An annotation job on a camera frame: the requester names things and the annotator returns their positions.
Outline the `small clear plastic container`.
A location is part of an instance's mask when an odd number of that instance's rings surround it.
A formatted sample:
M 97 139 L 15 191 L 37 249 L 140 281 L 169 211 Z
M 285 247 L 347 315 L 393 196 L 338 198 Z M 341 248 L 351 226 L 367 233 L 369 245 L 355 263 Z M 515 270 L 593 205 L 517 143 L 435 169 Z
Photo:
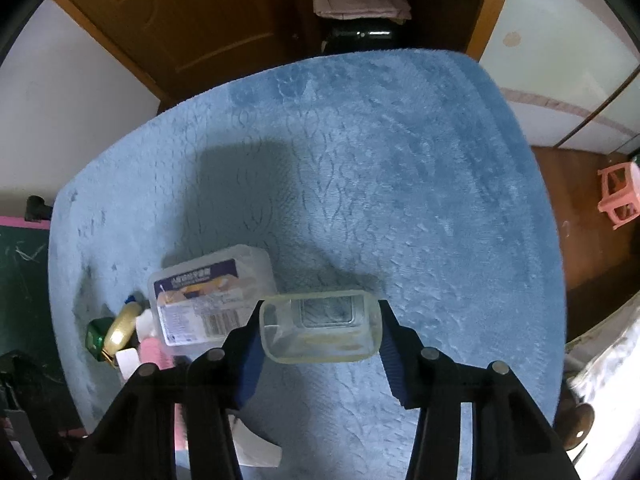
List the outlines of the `small clear plastic container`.
M 259 333 L 280 364 L 358 362 L 380 350 L 382 314 L 363 290 L 272 296 L 259 307 Z

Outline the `pink hair roller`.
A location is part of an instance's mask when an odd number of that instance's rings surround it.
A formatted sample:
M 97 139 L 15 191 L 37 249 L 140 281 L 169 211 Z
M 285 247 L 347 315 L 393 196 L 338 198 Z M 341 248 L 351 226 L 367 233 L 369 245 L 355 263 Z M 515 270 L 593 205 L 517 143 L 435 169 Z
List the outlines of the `pink hair roller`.
M 155 364 L 160 370 L 169 370 L 175 366 L 175 360 L 165 352 L 159 339 L 148 337 L 143 339 L 138 347 L 140 362 Z

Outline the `clear labelled plastic box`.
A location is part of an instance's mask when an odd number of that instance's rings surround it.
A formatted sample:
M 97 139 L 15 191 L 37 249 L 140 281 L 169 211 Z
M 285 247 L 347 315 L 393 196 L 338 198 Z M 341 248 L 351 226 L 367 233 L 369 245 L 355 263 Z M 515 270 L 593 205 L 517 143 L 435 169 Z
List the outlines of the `clear labelled plastic box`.
M 235 245 L 153 273 L 148 281 L 158 338 L 172 356 L 220 347 L 259 300 L 277 293 L 263 249 Z

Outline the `gold round tin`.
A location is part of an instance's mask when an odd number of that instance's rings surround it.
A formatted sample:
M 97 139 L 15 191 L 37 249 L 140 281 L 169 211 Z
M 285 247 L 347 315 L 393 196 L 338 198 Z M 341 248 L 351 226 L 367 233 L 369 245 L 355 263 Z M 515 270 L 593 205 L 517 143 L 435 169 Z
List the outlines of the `gold round tin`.
M 136 319 L 141 313 L 142 307 L 136 298 L 129 296 L 104 336 L 102 354 L 105 359 L 114 359 L 115 354 L 126 347 L 136 331 Z

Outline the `blue fuzzy table mat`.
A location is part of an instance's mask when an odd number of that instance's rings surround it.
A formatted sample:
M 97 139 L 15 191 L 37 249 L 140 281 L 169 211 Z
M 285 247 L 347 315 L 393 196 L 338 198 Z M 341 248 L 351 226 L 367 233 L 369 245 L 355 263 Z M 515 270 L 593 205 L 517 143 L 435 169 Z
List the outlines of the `blue fuzzy table mat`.
M 85 348 L 160 270 L 267 252 L 273 296 L 363 290 L 416 332 L 416 408 L 379 353 L 280 364 L 235 402 L 259 300 L 220 347 L 122 382 Z M 552 427 L 565 286 L 544 179 L 467 56 L 371 51 L 213 88 L 105 151 L 55 196 L 49 295 L 88 438 L 75 479 L 573 479 Z M 228 415 L 282 448 L 240 466 Z

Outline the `black clamp knob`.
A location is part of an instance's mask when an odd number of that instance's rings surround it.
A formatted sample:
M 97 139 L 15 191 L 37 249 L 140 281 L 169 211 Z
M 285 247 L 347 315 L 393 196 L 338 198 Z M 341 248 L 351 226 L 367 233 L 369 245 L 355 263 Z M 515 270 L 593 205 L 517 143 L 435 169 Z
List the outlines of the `black clamp knob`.
M 24 220 L 27 222 L 50 221 L 53 207 L 48 205 L 44 199 L 38 195 L 31 195 L 26 200 Z

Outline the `white checked pillow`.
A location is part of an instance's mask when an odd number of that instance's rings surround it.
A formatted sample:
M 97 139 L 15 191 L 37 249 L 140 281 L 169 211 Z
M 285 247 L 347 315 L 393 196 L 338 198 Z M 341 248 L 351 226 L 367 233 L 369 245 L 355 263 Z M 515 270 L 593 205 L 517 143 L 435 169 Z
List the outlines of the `white checked pillow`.
M 567 385 L 594 423 L 568 455 L 583 479 L 612 479 L 639 439 L 639 298 L 565 346 Z

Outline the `pink plastic stool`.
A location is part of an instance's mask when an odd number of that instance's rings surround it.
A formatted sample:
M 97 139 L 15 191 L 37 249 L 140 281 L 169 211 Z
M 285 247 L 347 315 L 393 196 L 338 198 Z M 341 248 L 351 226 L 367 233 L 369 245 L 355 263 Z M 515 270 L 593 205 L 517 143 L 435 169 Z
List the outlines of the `pink plastic stool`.
M 598 211 L 606 214 L 613 230 L 639 218 L 639 166 L 635 162 L 621 162 L 598 171 L 601 180 L 601 199 Z

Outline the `brown wooden door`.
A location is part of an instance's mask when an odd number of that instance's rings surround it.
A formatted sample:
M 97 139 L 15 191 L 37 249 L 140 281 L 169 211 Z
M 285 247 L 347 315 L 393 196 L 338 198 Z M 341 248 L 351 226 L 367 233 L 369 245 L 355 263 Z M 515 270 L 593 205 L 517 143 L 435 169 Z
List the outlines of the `brown wooden door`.
M 160 102 L 316 54 L 310 0 L 53 0 Z

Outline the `green chalkboard pink frame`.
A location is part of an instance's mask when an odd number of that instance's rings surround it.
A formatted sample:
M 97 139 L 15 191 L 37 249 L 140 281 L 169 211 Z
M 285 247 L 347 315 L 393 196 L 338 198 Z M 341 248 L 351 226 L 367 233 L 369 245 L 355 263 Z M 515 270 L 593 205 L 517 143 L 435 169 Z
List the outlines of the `green chalkboard pink frame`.
M 30 381 L 59 430 L 82 426 L 58 357 L 48 286 L 49 230 L 1 223 L 1 354 Z

